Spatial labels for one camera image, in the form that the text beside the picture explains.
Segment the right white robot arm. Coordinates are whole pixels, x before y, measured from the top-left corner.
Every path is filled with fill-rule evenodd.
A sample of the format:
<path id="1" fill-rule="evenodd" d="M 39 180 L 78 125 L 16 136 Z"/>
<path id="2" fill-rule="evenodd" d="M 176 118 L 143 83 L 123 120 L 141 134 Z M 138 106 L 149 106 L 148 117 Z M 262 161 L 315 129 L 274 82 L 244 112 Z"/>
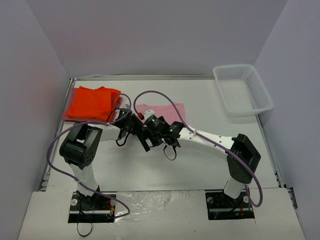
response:
<path id="1" fill-rule="evenodd" d="M 229 207 L 240 200 L 240 193 L 250 184 L 261 160 L 261 155 L 251 140 L 244 134 L 236 137 L 215 135 L 199 131 L 182 122 L 175 121 L 171 125 L 165 119 L 150 115 L 137 132 L 139 140 L 146 151 L 164 144 L 164 147 L 190 148 L 208 154 L 218 151 L 226 156 L 229 179 L 223 189 L 222 202 Z"/>

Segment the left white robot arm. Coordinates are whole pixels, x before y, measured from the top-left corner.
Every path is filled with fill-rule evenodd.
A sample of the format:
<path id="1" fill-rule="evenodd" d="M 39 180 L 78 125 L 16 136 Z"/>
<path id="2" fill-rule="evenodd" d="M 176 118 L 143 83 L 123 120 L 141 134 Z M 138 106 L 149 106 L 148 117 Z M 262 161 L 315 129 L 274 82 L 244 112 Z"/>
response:
<path id="1" fill-rule="evenodd" d="M 119 141 L 127 134 L 136 135 L 143 127 L 140 119 L 131 110 L 121 108 L 113 124 L 88 123 L 74 125 L 62 142 L 59 154 L 70 166 L 77 178 L 77 193 L 83 197 L 82 203 L 89 209 L 97 208 L 101 203 L 98 185 L 92 162 L 100 142 Z"/>

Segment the white plastic basket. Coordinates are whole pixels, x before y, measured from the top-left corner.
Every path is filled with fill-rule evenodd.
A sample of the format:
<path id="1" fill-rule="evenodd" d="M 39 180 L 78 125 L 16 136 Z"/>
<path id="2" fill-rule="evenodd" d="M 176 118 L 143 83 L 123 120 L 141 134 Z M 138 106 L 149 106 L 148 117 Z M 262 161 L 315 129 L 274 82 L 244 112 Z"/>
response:
<path id="1" fill-rule="evenodd" d="M 214 79 L 228 117 L 254 116 L 274 107 L 256 69 L 250 64 L 216 66 Z"/>

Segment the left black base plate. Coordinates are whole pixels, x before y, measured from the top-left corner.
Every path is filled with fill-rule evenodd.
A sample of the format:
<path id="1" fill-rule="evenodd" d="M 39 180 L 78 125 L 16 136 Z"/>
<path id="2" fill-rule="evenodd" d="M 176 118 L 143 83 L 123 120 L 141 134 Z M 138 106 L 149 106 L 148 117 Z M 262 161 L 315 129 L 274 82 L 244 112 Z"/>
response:
<path id="1" fill-rule="evenodd" d="M 98 195 L 84 196 L 73 192 L 68 214 L 68 223 L 113 223 L 115 201 Z"/>

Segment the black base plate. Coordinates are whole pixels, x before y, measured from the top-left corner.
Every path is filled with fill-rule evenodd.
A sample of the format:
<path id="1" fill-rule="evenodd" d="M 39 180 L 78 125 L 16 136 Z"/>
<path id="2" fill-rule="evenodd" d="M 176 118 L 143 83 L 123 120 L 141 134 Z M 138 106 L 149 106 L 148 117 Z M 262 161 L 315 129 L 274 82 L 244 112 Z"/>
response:
<path id="1" fill-rule="evenodd" d="M 84 196 L 73 192 L 68 214 L 68 223 L 113 223 L 115 201 L 98 195 Z"/>
<path id="2" fill-rule="evenodd" d="M 249 204 L 248 196 L 244 191 L 236 199 L 225 195 L 222 190 L 206 191 L 205 200 L 210 221 L 255 218 L 253 207 Z"/>

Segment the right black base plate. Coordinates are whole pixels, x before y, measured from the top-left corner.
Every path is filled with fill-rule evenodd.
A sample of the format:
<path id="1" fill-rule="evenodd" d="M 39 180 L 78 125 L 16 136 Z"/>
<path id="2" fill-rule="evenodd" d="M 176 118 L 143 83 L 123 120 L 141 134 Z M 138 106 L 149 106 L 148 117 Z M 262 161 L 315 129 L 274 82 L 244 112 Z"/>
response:
<path id="1" fill-rule="evenodd" d="M 255 218 L 253 207 L 249 204 L 248 196 L 244 191 L 236 199 L 225 195 L 222 190 L 206 191 L 205 200 L 210 221 Z"/>

